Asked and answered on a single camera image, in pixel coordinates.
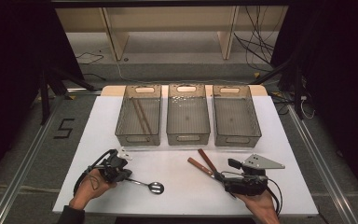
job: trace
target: ladle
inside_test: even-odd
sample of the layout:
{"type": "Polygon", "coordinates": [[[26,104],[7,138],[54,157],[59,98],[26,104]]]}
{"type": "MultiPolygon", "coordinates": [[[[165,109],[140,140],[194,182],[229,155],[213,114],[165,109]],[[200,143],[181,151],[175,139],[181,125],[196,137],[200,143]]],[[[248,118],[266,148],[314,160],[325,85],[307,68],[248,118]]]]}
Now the ladle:
{"type": "Polygon", "coordinates": [[[150,184],[145,184],[145,183],[142,183],[140,181],[129,179],[129,178],[126,178],[126,180],[129,180],[130,182],[133,182],[135,184],[148,186],[150,191],[152,193],[155,193],[155,194],[162,194],[162,192],[164,192],[164,186],[159,182],[153,182],[153,183],[150,183],[150,184]]]}

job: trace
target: black sleeve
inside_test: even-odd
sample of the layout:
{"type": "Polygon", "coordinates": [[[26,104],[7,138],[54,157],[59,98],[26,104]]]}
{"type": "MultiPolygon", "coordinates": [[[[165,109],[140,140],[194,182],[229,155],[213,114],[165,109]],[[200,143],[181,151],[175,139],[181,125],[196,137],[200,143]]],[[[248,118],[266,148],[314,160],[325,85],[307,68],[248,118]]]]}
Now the black sleeve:
{"type": "Polygon", "coordinates": [[[84,210],[77,210],[66,205],[63,207],[63,211],[57,224],[81,224],[84,222],[84,218],[84,210]]]}

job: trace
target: person's hand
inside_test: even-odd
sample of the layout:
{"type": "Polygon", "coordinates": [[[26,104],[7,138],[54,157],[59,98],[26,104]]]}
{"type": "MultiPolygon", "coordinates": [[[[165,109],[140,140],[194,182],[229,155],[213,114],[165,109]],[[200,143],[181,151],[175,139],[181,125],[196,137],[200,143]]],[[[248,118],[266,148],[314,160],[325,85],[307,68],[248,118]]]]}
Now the person's hand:
{"type": "Polygon", "coordinates": [[[262,222],[280,223],[276,215],[274,203],[272,202],[271,194],[265,190],[260,195],[246,196],[241,194],[234,194],[237,198],[241,199],[246,207],[262,222]]]}
{"type": "Polygon", "coordinates": [[[93,169],[80,183],[75,197],[69,202],[69,206],[77,210],[83,210],[91,199],[100,197],[116,185],[117,183],[107,183],[100,172],[97,169],[93,169]]]}

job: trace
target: gray floor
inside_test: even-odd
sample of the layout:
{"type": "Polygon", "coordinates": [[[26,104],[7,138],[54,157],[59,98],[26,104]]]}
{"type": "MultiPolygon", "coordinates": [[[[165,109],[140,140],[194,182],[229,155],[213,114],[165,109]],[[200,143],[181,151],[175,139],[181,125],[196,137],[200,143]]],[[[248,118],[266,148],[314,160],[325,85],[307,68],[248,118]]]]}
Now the gray floor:
{"type": "MultiPolygon", "coordinates": [[[[123,56],[123,59],[127,60],[120,61],[118,66],[112,62],[103,35],[69,34],[68,36],[76,55],[93,52],[104,56],[96,63],[81,64],[84,74],[94,74],[106,79],[102,80],[94,75],[86,75],[88,83],[96,87],[130,84],[133,83],[132,80],[164,84],[179,80],[201,81],[206,84],[229,83],[229,81],[248,83],[255,79],[255,72],[257,72],[246,63],[244,58],[248,57],[248,62],[251,62],[252,56],[247,56],[238,42],[233,44],[230,60],[222,60],[217,37],[213,33],[131,34],[123,56]]],[[[88,63],[87,60],[93,59],[81,58],[79,62],[88,63]]],[[[255,59],[253,62],[260,68],[269,69],[268,65],[255,59]]],[[[277,91],[277,80],[279,77],[265,83],[266,89],[277,91]]],[[[66,85],[68,88],[76,88],[76,85],[70,82],[66,82],[66,85]]],[[[51,209],[58,197],[58,192],[97,97],[96,94],[81,92],[73,92],[70,95],[75,97],[73,97],[74,99],[65,99],[60,103],[47,136],[22,183],[20,192],[10,206],[5,223],[55,223],[58,220],[59,215],[53,214],[51,209]],[[73,128],[73,131],[69,138],[55,139],[54,136],[66,134],[58,130],[63,119],[74,119],[65,123],[68,127],[73,128]]],[[[284,113],[287,107],[282,108],[283,106],[283,104],[276,104],[277,111],[284,113]]],[[[306,110],[311,111],[312,108],[307,106],[306,110]]],[[[334,204],[334,197],[330,196],[292,115],[290,113],[280,115],[280,119],[302,175],[321,214],[329,223],[344,223],[334,204]]],[[[0,163],[0,199],[16,175],[41,128],[40,120],[41,102],[39,99],[35,99],[34,105],[30,107],[27,120],[22,124],[21,131],[13,142],[13,148],[0,163]]],[[[351,169],[345,160],[338,156],[337,148],[318,116],[313,119],[304,119],[304,123],[358,219],[358,182],[351,169]]],[[[114,222],[114,217],[91,215],[87,215],[86,220],[86,223],[114,222]]],[[[282,217],[281,223],[313,224],[324,223],[324,221],[322,216],[282,217]]]]}

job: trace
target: tongs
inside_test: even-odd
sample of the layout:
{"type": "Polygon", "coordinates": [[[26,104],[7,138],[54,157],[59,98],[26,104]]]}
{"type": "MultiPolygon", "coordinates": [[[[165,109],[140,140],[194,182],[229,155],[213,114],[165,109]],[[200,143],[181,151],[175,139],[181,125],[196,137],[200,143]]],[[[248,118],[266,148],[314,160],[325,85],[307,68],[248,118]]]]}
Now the tongs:
{"type": "Polygon", "coordinates": [[[201,155],[201,157],[205,160],[205,162],[208,164],[208,166],[211,168],[211,170],[209,170],[208,168],[206,168],[205,166],[203,166],[202,164],[200,164],[199,162],[197,162],[196,160],[194,160],[193,158],[189,157],[187,159],[188,162],[190,162],[191,164],[193,164],[194,166],[196,166],[197,168],[199,168],[203,173],[205,173],[206,175],[210,176],[211,178],[222,182],[223,177],[222,175],[217,171],[216,167],[214,167],[213,163],[211,162],[211,160],[209,160],[208,156],[205,154],[205,152],[203,151],[202,148],[200,148],[198,150],[199,154],[201,155]]]}

